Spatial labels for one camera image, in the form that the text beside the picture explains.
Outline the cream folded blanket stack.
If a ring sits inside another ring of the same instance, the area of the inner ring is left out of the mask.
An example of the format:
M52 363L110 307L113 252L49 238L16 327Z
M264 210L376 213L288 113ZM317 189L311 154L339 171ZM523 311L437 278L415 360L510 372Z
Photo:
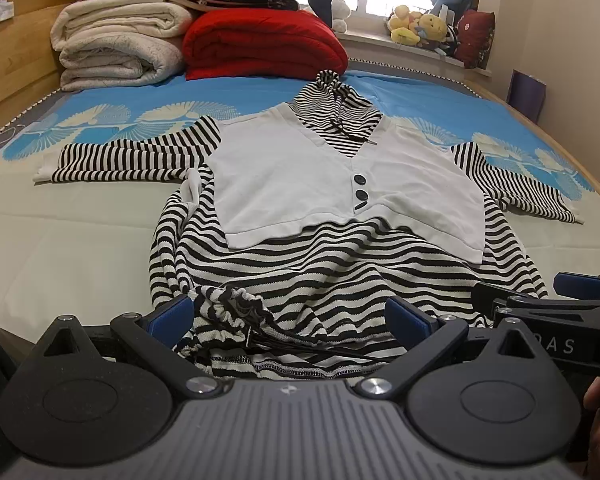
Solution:
M158 84L184 67L189 10L166 0L85 0L62 10L50 43L65 92Z

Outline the black white striped hooded top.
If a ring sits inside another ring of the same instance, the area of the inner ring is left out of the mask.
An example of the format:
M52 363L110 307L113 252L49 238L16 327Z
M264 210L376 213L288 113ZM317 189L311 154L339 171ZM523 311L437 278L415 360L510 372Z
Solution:
M385 321L393 296L483 326L475 284L546 294L506 210L578 218L556 188L382 114L330 70L260 113L69 143L35 179L174 184L151 241L151 301L192 300L166 343L218 377L377 370L402 351Z

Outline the purple box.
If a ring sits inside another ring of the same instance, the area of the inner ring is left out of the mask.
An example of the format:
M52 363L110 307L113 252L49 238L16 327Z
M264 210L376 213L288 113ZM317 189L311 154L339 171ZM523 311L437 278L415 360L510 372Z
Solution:
M506 103L537 124L546 98L546 84L519 70L513 70Z

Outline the white small plush toy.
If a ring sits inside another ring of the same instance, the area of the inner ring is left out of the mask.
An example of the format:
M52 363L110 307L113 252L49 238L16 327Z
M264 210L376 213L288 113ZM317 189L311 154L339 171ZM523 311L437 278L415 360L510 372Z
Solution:
M344 0L332 0L332 30L344 34L348 30L347 19L351 9Z

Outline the red folded blanket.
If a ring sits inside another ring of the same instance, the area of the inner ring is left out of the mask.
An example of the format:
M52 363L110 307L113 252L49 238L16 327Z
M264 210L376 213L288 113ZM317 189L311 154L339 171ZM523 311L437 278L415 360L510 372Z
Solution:
M312 80L341 75L346 50L332 30L306 11L230 9L201 15L182 42L188 80L276 76Z

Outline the yellow plush toys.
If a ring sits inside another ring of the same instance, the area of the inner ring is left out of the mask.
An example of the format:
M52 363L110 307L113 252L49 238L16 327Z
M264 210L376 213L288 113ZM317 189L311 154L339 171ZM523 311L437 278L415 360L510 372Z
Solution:
M388 18L390 39L401 46L440 49L448 39L448 25L437 15L412 11L401 4Z

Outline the blue white patterned bed sheet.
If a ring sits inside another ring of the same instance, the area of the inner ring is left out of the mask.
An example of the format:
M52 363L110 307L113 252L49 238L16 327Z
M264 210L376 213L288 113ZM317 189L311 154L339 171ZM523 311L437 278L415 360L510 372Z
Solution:
M356 62L346 81L384 114L438 145L472 141L496 166L558 188L578 224L509 214L542 278L600 274L600 190L592 178L505 106L466 84L419 70ZM202 115L230 119L291 100L295 79L186 80L53 93L0 132L0 328L38 340L57 315L104 324L147 312L148 254L169 183L37 184L45 159L72 142L143 140Z

